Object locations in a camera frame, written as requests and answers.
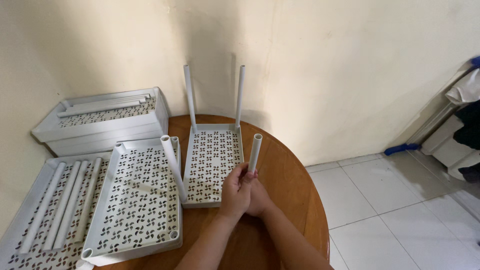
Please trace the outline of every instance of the decorative cutout pattern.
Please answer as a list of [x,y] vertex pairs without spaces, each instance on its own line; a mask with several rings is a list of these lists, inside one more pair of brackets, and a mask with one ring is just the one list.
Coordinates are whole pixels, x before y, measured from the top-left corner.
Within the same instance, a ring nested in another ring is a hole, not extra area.
[[60,121],[59,128],[147,114],[155,110],[155,103],[156,97],[151,97],[147,99],[146,103],[133,107],[104,110],[65,117]]
[[[87,222],[87,230],[92,221],[92,216],[95,211],[95,207],[97,205],[98,197],[100,196],[100,190],[102,189],[102,185],[105,179],[105,174],[108,168],[108,160],[103,161],[100,167],[100,172],[98,174],[98,180],[96,183],[96,187],[94,190],[94,197],[92,201],[92,208],[90,209],[90,217]],[[71,226],[67,233],[67,239],[63,246],[63,249],[59,250],[42,250],[43,244],[47,237],[48,231],[50,229],[51,223],[55,216],[55,212],[57,210],[58,204],[61,200],[61,194],[63,193],[63,189],[66,185],[67,179],[70,175],[70,171],[72,170],[73,163],[67,164],[65,167],[65,171],[59,181],[57,189],[50,201],[48,209],[45,213],[45,216],[40,224],[40,228],[35,236],[35,240],[32,244],[32,248],[28,254],[18,254],[18,249],[22,244],[23,238],[28,232],[28,227],[32,223],[35,213],[32,215],[32,219],[28,224],[25,224],[25,231],[23,235],[19,235],[19,242],[15,250],[11,250],[10,260],[6,266],[3,266],[6,270],[16,270],[16,269],[34,269],[34,270],[51,270],[51,269],[67,269],[72,270],[75,269],[75,262],[80,259],[80,255],[82,253],[83,243],[72,243],[73,238],[75,237],[75,233],[77,231],[77,224],[80,221],[80,214],[82,213],[82,205],[84,201],[84,197],[86,195],[86,191],[88,189],[90,177],[92,176],[93,170],[93,160],[88,164],[87,172],[85,175],[87,177],[84,178],[82,182],[82,188],[79,193],[79,198],[77,199],[77,205],[74,209],[73,220],[71,222]]]
[[178,192],[162,146],[127,149],[113,172],[102,220],[94,221],[103,228],[90,232],[91,256],[170,241],[179,230]]
[[223,180],[240,163],[240,136],[226,130],[199,131],[189,143],[187,203],[221,201]]

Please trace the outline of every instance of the wooden round table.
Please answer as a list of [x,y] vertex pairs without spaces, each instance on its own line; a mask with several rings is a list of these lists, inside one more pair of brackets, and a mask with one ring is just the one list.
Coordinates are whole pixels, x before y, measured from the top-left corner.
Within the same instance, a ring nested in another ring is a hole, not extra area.
[[[197,123],[235,123],[235,119],[216,115],[196,115]],[[190,116],[171,117],[168,135],[180,141],[182,169],[185,170],[190,135]],[[329,237],[325,211],[309,174],[297,157],[279,140],[264,130],[241,122],[243,155],[249,159],[253,135],[263,135],[258,156],[258,179],[271,199],[287,218],[303,233],[320,253],[329,258]],[[183,209],[183,246],[168,252],[154,254],[102,269],[174,269],[190,249],[202,230],[216,215],[218,208]],[[243,215],[233,230],[219,269],[279,269],[280,258],[263,223]]]

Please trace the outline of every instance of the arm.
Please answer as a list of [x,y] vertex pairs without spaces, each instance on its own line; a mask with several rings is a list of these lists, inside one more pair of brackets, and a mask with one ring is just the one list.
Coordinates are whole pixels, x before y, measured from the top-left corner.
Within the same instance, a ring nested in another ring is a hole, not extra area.
[[257,179],[252,181],[251,189],[251,202],[246,213],[262,219],[286,269],[333,270],[272,202]]
[[235,167],[222,186],[222,203],[218,214],[202,232],[176,270],[217,269],[233,228],[250,204],[250,191],[257,172],[247,173],[248,162]]

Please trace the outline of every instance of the white cloth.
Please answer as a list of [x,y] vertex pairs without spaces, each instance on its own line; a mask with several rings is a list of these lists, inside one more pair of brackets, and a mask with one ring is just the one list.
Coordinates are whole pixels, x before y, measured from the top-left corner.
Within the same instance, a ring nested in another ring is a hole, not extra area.
[[462,105],[480,99],[480,69],[475,69],[452,86],[445,96],[454,104]]

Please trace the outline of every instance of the hand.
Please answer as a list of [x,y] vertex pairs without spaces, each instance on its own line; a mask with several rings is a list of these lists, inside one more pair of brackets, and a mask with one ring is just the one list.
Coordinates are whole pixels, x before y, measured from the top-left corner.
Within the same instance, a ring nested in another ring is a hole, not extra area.
[[268,196],[267,190],[265,190],[264,185],[254,179],[251,184],[250,191],[250,205],[246,211],[247,214],[263,218],[263,215],[276,207],[273,201]]
[[223,181],[219,215],[237,223],[250,205],[250,189],[258,172],[247,172],[248,162],[237,165]]

